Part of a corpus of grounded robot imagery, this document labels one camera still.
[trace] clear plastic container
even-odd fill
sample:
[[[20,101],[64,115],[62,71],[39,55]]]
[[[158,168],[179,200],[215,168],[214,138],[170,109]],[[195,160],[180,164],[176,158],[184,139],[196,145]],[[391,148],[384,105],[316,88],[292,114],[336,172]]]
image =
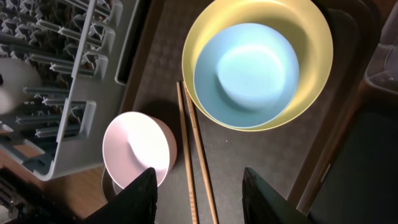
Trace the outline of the clear plastic container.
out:
[[[383,27],[364,79],[375,88],[398,94],[398,2]]]

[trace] wooden floor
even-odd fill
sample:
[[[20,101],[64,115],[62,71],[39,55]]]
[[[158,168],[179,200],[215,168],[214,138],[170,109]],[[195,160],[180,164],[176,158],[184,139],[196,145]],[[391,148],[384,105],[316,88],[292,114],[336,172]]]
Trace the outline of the wooden floor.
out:
[[[384,20],[388,17],[396,0],[373,0]],[[106,202],[101,191],[103,167],[61,177],[48,182],[41,182],[19,164],[0,151],[0,167],[5,166],[26,181],[32,182],[46,195],[51,195],[56,202],[70,208],[78,217],[85,218]]]

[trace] yellow bowl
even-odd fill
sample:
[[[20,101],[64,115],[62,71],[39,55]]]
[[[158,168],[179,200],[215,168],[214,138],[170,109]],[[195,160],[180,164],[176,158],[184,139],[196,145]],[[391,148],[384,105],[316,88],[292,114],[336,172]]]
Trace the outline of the yellow bowl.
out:
[[[200,106],[193,87],[193,71],[205,44],[219,31],[245,22],[279,31],[292,45],[300,65],[297,92],[276,119],[255,128],[232,128],[212,119]],[[215,0],[193,23],[182,53],[182,72],[191,99],[208,118],[239,131],[263,131],[283,125],[303,113],[328,80],[333,41],[326,19],[311,0]]]

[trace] brown tray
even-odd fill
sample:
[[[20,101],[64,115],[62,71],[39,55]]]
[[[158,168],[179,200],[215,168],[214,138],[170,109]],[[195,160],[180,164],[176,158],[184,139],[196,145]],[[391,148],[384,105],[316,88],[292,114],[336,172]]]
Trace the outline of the brown tray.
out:
[[[178,142],[176,164],[158,191],[159,224],[192,222],[175,83],[182,79],[186,35],[210,2],[166,0],[159,23],[157,14],[150,17],[123,99],[121,112],[141,111],[161,119]],[[306,112],[279,128],[243,133],[219,126],[198,111],[220,223],[244,223],[241,183],[245,167],[252,167],[284,198],[298,204],[376,47],[380,25],[373,5],[360,0],[324,0],[318,5],[327,13],[335,56],[325,89]],[[146,38],[151,32],[155,32],[153,41],[150,35]],[[200,223],[211,223],[195,142],[192,134],[189,137]]]

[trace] wooden chopstick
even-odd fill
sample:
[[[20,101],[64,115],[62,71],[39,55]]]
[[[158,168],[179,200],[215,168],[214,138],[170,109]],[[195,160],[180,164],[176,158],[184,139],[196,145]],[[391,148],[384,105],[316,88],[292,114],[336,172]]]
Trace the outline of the wooden chopstick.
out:
[[[192,213],[192,223],[197,224],[198,223],[197,198],[195,195],[195,183],[193,182],[191,154],[189,151],[187,126],[185,124],[185,113],[184,113],[184,105],[183,105],[183,100],[182,100],[182,91],[181,91],[180,82],[177,82],[177,94],[178,94],[178,105],[180,108],[182,144],[183,144],[184,158],[185,158],[185,169],[187,170],[189,200],[191,203],[191,213]]]
[[[192,123],[192,128],[193,128],[193,135],[195,137],[195,144],[197,146],[201,173],[203,175],[203,180],[205,181],[205,188],[206,188],[207,198],[209,200],[211,216],[213,217],[213,223],[214,224],[218,224],[216,204],[214,202],[213,190],[211,189],[209,173],[207,171],[205,152],[204,152],[204,150],[203,150],[203,148],[201,146],[201,137],[200,137],[199,128],[198,128],[198,125],[197,125],[198,124],[197,116],[196,116],[195,110],[194,110],[193,105],[192,105],[192,100],[191,100],[191,98],[188,95],[188,90],[187,90],[187,87],[185,86],[185,82],[183,82],[183,86],[184,86],[185,99],[187,101],[187,106],[188,106],[188,109],[189,109],[189,115],[190,115],[190,118],[191,118],[191,123]]]

